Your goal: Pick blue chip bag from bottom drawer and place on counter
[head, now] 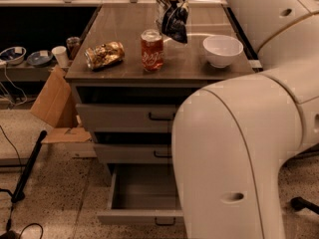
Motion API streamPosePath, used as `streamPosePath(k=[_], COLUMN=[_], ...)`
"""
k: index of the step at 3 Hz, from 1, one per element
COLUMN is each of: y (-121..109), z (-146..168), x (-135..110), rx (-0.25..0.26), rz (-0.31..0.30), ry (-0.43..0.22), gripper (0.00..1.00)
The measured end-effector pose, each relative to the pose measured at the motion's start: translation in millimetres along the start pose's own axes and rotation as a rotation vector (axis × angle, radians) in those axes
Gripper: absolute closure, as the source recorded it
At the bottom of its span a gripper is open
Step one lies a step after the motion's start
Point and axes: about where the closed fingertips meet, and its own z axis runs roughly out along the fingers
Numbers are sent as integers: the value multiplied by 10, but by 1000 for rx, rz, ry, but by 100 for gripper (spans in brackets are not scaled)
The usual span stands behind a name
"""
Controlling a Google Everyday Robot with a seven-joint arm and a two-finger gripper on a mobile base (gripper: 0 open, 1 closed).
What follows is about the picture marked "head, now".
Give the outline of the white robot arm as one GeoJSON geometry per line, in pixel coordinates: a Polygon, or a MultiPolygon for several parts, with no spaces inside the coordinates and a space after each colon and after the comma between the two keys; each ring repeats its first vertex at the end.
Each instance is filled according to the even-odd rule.
{"type": "Polygon", "coordinates": [[[319,143],[319,5],[226,0],[262,72],[179,107],[172,161],[188,239],[285,239],[278,173],[319,143]]]}

